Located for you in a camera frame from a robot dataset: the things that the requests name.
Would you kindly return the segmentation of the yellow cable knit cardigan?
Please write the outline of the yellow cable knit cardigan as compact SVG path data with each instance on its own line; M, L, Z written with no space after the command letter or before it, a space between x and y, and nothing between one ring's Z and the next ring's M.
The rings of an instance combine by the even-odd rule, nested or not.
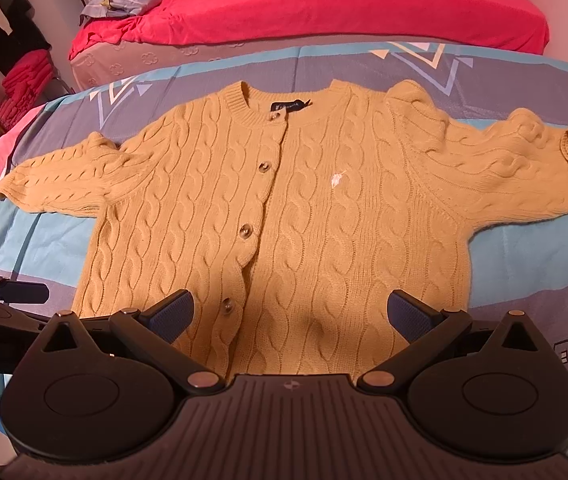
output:
M288 101L235 82L22 162L0 200L94 220L83 318L191 292L177 348L225 376L359 376L402 347L392 290L465 309L474 233L568 214L568 128L530 110L479 130L411 80Z

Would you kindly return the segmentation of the pile of red clothes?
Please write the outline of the pile of red clothes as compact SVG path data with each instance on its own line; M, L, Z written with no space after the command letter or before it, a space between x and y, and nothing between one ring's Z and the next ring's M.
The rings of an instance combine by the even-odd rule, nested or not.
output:
M2 80L4 99L0 102L0 126L14 127L40 98L56 70L48 50L25 54Z

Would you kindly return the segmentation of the grey embossed mattress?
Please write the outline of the grey embossed mattress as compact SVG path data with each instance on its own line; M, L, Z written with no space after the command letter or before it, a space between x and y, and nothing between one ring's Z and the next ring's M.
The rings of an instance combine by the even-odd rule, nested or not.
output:
M147 42L122 41L120 44L101 42L77 54L70 66L81 90L109 84L158 68L188 63L209 62L252 53L289 47L323 46L342 42L412 40L409 36L324 35L283 39L258 39L227 44L194 44L165 46Z

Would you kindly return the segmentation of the red bed sheet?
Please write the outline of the red bed sheet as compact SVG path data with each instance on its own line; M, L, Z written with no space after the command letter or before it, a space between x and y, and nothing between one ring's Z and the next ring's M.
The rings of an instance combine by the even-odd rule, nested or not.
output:
M69 58L97 44L227 44L320 35L436 38L540 54L549 24L529 0L161 0L140 16L84 25Z

